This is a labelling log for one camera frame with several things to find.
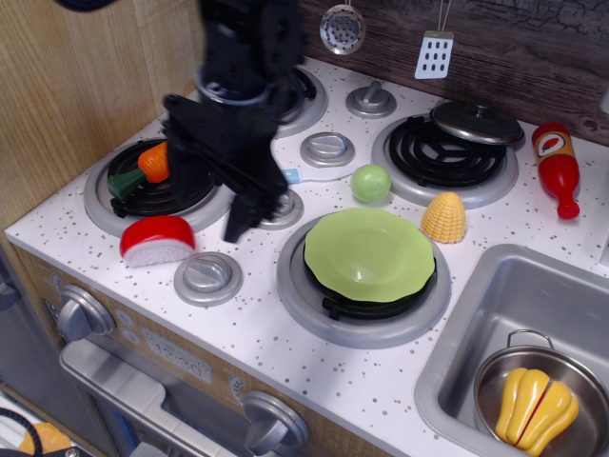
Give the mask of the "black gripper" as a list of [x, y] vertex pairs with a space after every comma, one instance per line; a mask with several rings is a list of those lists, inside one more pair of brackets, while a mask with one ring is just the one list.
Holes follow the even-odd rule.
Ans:
[[270, 151], [287, 93], [288, 83], [281, 80], [245, 100], [200, 93], [198, 100], [170, 94], [163, 101], [169, 182], [176, 200], [183, 203], [228, 186], [236, 194], [224, 233], [228, 243], [257, 228], [287, 190]]

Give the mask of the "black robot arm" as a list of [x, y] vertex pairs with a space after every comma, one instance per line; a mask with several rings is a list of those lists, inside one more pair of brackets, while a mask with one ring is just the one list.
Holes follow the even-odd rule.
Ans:
[[271, 153], [305, 33], [295, 1], [203, 1], [205, 61], [200, 98], [168, 95], [164, 106], [169, 182], [178, 200], [212, 172], [235, 194], [225, 241], [269, 218], [287, 189]]

